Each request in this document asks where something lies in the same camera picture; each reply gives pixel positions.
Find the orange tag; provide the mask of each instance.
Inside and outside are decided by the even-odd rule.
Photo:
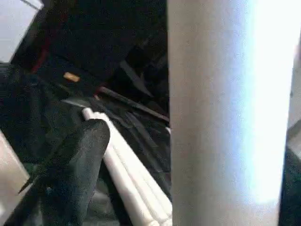
[[[70,81],[73,81],[73,82],[78,82],[78,81],[80,80],[80,77],[79,77],[79,76],[77,76],[77,75],[75,75],[75,74],[72,74],[72,73],[70,73],[70,72],[66,72],[66,73],[64,74],[64,78],[65,78],[65,79],[68,79],[68,80],[70,80]]]

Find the gray surface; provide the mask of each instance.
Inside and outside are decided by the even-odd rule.
[[[168,1],[175,225],[277,225],[299,9]]]

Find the bundle of white rods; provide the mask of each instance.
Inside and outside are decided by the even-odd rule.
[[[110,129],[103,157],[134,226],[171,226],[172,204],[131,147],[104,113],[82,111],[86,120],[102,119]]]

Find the white pipe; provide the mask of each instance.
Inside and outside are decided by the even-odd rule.
[[[82,113],[85,120],[97,118],[90,108],[83,109]],[[114,146],[112,145],[111,138],[103,157],[103,161],[112,177],[114,185],[116,186],[133,225],[158,226],[159,223],[154,220],[132,179],[117,156]]]
[[[168,0],[175,225],[277,225],[300,9]]]
[[[132,175],[132,179],[135,180],[136,178],[142,177],[144,179],[143,181],[137,181],[137,183],[140,183],[137,186],[143,186],[141,189],[138,189],[141,191],[141,196],[144,197],[144,200],[146,203],[149,203],[149,208],[151,208],[151,212],[155,214],[157,217],[155,217],[156,220],[159,222],[162,222],[163,219],[166,218],[166,216],[159,217],[158,214],[161,215],[161,208],[163,208],[163,213],[167,214],[167,217],[172,216],[172,204],[168,197],[164,194],[162,189],[159,187],[157,182],[154,180],[154,178],[151,176],[151,174],[148,172],[146,167],[142,164],[142,162],[139,160],[137,155],[133,152],[131,147],[128,145],[128,143],[125,141],[125,139],[122,137],[122,135],[119,133],[119,131],[115,128],[114,124],[110,121],[110,119],[104,114],[104,113],[95,113],[96,118],[100,118],[105,120],[108,123],[108,126],[110,128],[111,137],[114,139],[114,146],[117,151],[118,156],[122,160],[124,166],[128,167],[129,175]],[[157,203],[152,203],[151,201],[148,201],[149,199],[154,199],[158,201]]]

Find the black cloth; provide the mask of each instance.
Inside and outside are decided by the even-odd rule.
[[[6,225],[35,225],[36,209],[43,225],[82,225],[109,139],[103,120],[83,122],[32,173],[25,187],[33,185]]]
[[[171,198],[170,136],[163,123],[105,99],[76,98],[70,104],[73,96],[69,92],[14,66],[0,65],[0,81],[0,129],[22,163],[41,163],[71,131],[83,123],[81,110],[90,106],[94,111],[105,112],[110,117]],[[46,225],[39,208],[32,208],[34,220],[24,225]],[[131,225],[104,164],[101,164],[83,225]]]

